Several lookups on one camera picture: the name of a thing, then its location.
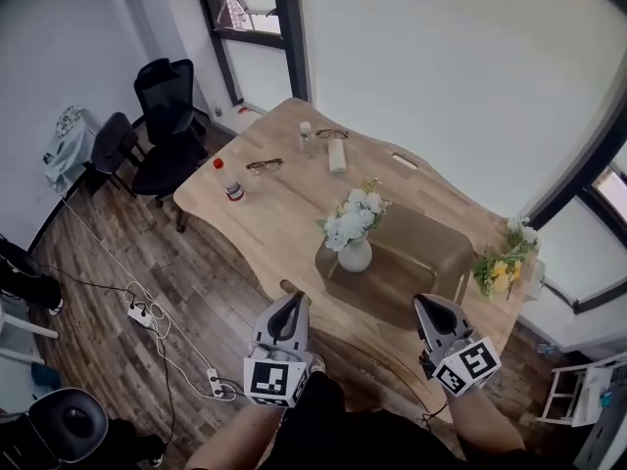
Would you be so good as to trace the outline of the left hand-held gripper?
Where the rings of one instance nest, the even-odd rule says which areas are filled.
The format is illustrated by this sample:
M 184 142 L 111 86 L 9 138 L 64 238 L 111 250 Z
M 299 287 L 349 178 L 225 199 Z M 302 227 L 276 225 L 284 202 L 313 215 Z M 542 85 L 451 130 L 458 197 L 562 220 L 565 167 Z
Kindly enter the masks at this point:
M 306 294 L 292 293 L 259 316 L 243 369 L 244 394 L 252 403 L 281 408 L 297 404 L 313 364 L 310 304 Z

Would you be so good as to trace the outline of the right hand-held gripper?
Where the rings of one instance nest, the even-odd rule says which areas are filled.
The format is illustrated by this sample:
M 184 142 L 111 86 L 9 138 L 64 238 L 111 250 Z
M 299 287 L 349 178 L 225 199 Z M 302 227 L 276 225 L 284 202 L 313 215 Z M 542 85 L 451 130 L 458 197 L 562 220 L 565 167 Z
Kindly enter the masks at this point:
M 459 398 L 481 387 L 502 366 L 491 339 L 470 324 L 461 306 L 433 294 L 413 298 L 418 334 L 427 347 L 440 347 L 440 337 L 454 337 L 448 346 L 425 349 L 419 363 L 428 379 Z

